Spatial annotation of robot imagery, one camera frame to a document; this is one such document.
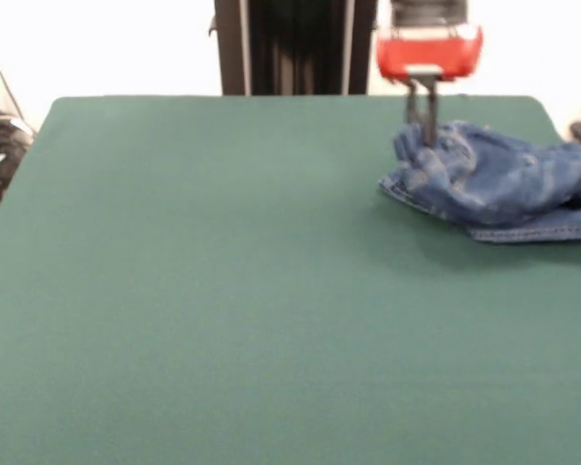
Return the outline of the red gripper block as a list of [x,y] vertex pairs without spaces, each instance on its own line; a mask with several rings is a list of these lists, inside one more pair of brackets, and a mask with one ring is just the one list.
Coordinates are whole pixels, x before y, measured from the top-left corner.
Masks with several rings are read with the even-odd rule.
[[[467,78],[475,72],[483,48],[480,26],[458,26],[441,29],[432,37],[420,37],[420,29],[403,33],[394,30],[379,36],[376,59],[381,76],[392,81],[412,78],[437,78],[452,81]],[[417,83],[409,80],[406,103],[406,122],[419,123]],[[428,110],[424,124],[426,145],[434,145],[438,130],[438,93],[435,81],[426,81]]]

